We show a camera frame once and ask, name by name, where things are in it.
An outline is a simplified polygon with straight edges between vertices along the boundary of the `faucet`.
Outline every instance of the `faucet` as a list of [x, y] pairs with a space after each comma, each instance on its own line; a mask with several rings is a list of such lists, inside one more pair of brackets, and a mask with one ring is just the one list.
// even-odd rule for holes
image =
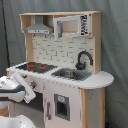
[[82, 51], [82, 52], [80, 52], [80, 53], [78, 54], [78, 63], [76, 64], [77, 70], [83, 70], [83, 69], [85, 69], [85, 67], [86, 67], [85, 64], [82, 64], [82, 63], [80, 62], [81, 55], [83, 55], [83, 54], [86, 54], [86, 55], [88, 56], [88, 58], [89, 58], [89, 60], [90, 60], [90, 65], [93, 65], [92, 56], [91, 56], [88, 52]]

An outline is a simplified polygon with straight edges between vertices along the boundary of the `gray wall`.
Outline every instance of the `gray wall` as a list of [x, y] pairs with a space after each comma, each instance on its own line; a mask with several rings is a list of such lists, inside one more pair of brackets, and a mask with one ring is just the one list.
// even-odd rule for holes
[[0, 1], [0, 77], [6, 75], [7, 68], [7, 51], [6, 51], [6, 40], [5, 40], [5, 29], [2, 12], [2, 3]]
[[115, 77], [106, 88], [106, 115], [114, 128], [128, 127], [128, 1], [126, 0], [4, 0], [11, 65], [25, 61], [19, 13], [102, 12], [102, 70]]

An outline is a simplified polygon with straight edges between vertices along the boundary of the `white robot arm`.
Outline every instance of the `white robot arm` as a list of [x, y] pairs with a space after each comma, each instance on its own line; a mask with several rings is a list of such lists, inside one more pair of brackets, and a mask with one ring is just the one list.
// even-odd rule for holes
[[[19, 73], [14, 73], [10, 78], [0, 78], [0, 109], [9, 105], [10, 102], [21, 102], [23, 99], [29, 103], [36, 97]], [[25, 116], [15, 118], [0, 116], [0, 128], [36, 128], [33, 122]]]

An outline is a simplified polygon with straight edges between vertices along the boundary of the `handle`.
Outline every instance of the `handle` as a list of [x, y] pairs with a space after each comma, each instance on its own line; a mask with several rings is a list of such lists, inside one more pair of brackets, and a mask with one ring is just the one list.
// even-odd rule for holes
[[47, 103], [47, 117], [48, 120], [51, 120], [51, 115], [49, 114], [50, 102]]
[[62, 22], [61, 21], [57, 21], [57, 25], [60, 28], [60, 32], [58, 33], [58, 37], [62, 37], [62, 32], [63, 32], [63, 28], [62, 28]]

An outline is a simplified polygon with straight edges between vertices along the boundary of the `tile backsplash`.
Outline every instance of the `tile backsplash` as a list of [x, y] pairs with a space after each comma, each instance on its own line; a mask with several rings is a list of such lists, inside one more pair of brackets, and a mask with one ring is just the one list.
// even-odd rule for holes
[[[93, 56], [93, 38], [72, 38], [55, 41], [53, 36], [33, 35], [34, 61], [52, 65], [62, 65], [74, 68], [78, 54], [87, 51]], [[86, 62], [86, 70], [92, 71], [89, 58], [82, 55], [81, 62]]]

